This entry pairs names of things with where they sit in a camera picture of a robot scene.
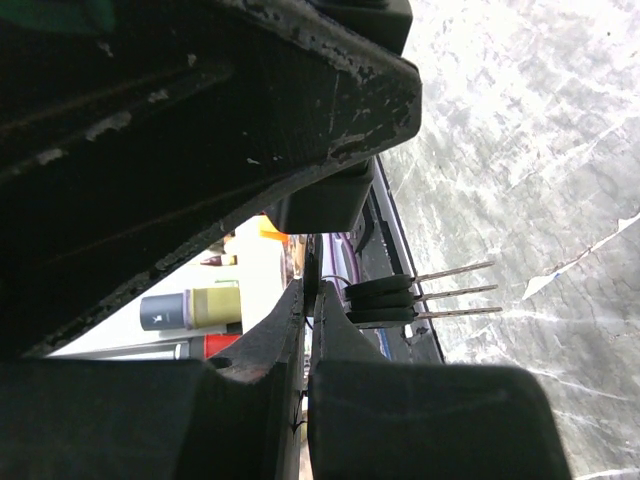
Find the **cable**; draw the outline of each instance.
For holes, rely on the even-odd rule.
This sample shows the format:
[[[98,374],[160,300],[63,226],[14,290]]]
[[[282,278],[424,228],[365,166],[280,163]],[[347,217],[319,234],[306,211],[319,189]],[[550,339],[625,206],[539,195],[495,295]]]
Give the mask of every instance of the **cable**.
[[[337,278],[338,280],[342,280],[347,285],[353,285],[349,280],[344,278],[342,275],[323,275],[322,279],[324,280],[325,278]]]
[[[360,283],[360,268],[358,266],[358,257],[356,257],[356,252],[353,249],[353,245],[347,238],[346,233],[339,233],[338,237],[344,243],[344,247],[347,250],[347,257],[349,258],[349,263],[351,263],[351,274],[353,275],[353,283]]]
[[[331,237],[331,234],[327,234],[327,233],[323,234],[322,237],[329,243],[329,257],[331,258],[331,270],[332,270],[332,273],[336,275],[338,273],[338,267],[336,266],[336,252],[334,251],[334,248],[333,248],[333,238]],[[336,278],[333,279],[333,284],[335,285],[336,290],[338,291],[338,296],[340,297],[340,301],[344,302],[342,289],[340,288],[340,285],[338,285],[338,280]]]

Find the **gray floor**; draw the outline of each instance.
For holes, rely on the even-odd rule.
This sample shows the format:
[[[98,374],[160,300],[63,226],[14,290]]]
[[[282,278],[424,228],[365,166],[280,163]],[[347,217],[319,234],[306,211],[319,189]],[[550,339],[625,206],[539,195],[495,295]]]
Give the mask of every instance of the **gray floor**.
[[[419,136],[384,155],[417,267],[495,259],[500,304],[437,320],[450,362],[538,375],[574,475],[640,478],[640,10],[623,0],[412,0]],[[598,242],[608,239],[604,244]],[[530,279],[584,255],[523,300]]]

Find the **purple wire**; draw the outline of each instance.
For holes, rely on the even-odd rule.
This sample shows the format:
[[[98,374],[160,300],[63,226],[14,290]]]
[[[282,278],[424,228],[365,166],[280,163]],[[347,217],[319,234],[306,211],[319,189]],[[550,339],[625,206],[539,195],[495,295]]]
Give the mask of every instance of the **purple wire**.
[[[336,252],[333,249],[333,238],[331,238],[331,234],[325,234],[323,237],[329,243],[329,256],[331,257],[331,269],[333,270],[334,275],[338,274],[338,267],[336,266]],[[331,281],[336,286],[336,290],[338,291],[338,296],[342,299],[342,288],[340,288],[340,284],[338,283],[337,278],[332,278]]]
[[[358,265],[358,257],[356,257],[353,245],[351,245],[346,233],[339,233],[338,236],[340,237],[340,240],[342,240],[342,243],[344,243],[344,248],[347,250],[347,257],[349,257],[351,273],[353,274],[352,281],[353,283],[360,283],[360,266]]]

